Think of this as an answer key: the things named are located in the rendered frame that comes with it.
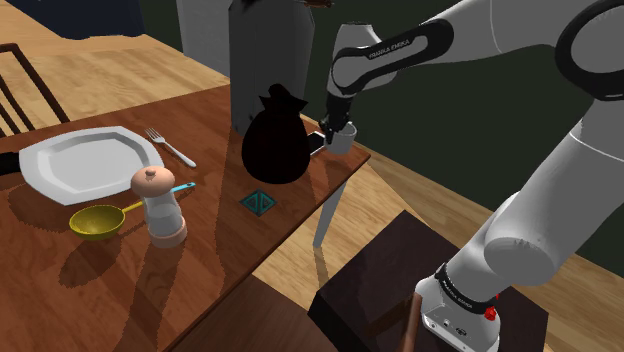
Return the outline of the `grey cup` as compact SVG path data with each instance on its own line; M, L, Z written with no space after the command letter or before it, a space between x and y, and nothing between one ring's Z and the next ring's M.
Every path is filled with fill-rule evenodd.
M351 149L356 134L357 128L352 122L348 122L340 131L333 132L331 134L331 139L325 139L325 148L330 153L336 155L347 154Z

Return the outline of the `black phone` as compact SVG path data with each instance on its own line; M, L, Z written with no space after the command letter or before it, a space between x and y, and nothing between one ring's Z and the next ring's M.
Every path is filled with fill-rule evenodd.
M321 132L314 131L307 135L309 153L311 156L320 152L325 145L325 135Z

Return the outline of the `black sack-shaped vase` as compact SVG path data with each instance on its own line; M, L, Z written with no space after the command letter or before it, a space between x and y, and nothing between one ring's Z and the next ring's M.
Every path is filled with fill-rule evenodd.
M252 120L241 157L247 172L268 184L288 184L307 170L310 150L300 112L307 101L293 96L283 85L269 87L260 96L264 109Z

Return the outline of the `grey cabinet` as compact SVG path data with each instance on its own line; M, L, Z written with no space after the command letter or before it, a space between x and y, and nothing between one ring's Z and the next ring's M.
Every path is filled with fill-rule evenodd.
M315 32L304 0L176 0L185 56L227 76L243 136L279 83L302 99Z

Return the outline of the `teal square coaster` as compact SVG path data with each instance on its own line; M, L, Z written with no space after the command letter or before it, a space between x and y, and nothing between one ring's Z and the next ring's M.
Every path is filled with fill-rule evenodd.
M261 189L257 189L239 201L246 209L260 217L277 204L277 201Z

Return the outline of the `silver fork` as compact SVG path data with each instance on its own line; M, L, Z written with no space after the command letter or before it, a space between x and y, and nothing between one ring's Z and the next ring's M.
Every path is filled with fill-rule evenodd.
M197 167L197 164L192 159L188 158L185 154L183 154L182 152L177 150L175 147L173 147L170 143L168 143L167 140L162 135L160 135L155 129L147 128L145 132L152 142L156 144L163 144L172 153L174 153L181 161L183 161L188 167L190 168Z

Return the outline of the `brown wooden table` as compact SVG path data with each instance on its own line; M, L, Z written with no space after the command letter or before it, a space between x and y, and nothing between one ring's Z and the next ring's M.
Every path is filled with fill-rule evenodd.
M186 240L154 247L143 215L122 232L84 241L68 227L73 208L0 177L0 352L160 352L175 347L368 159L316 154L307 172L286 185L266 185L275 205L263 215L244 207L262 187L241 161L241 137L230 126L226 86L4 137L17 151L73 130L123 126L157 130L194 160L163 162L194 188L178 201Z

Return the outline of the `pink and clear pepper mill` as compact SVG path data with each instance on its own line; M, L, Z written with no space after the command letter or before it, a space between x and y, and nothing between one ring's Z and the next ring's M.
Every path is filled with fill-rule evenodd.
M161 166L147 166L131 179L132 191L143 202L151 243L157 248L173 248L187 236L187 224L175 198L175 177Z

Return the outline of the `white octagonal plate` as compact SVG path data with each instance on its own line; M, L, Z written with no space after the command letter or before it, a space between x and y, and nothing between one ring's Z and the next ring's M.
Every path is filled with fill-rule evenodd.
M163 161L147 139L113 126L45 139L20 150L19 163L27 184L68 206L124 192L138 170Z

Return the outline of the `black flat object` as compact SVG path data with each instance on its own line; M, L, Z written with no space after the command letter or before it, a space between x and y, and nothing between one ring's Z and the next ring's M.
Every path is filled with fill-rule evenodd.
M18 152L0 153L0 176L20 172L21 169Z

